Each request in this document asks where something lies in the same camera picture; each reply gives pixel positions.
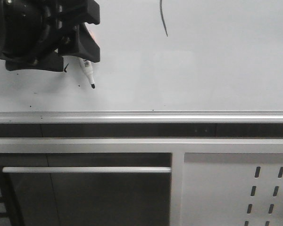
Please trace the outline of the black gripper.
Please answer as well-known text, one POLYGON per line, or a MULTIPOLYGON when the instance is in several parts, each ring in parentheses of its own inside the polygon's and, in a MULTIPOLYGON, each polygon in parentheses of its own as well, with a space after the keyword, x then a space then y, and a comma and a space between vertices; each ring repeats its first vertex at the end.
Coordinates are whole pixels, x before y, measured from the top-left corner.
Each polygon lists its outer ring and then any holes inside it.
POLYGON ((0 60, 8 71, 63 72, 63 56, 98 63, 100 47, 84 23, 100 23, 94 0, 0 0, 0 60))

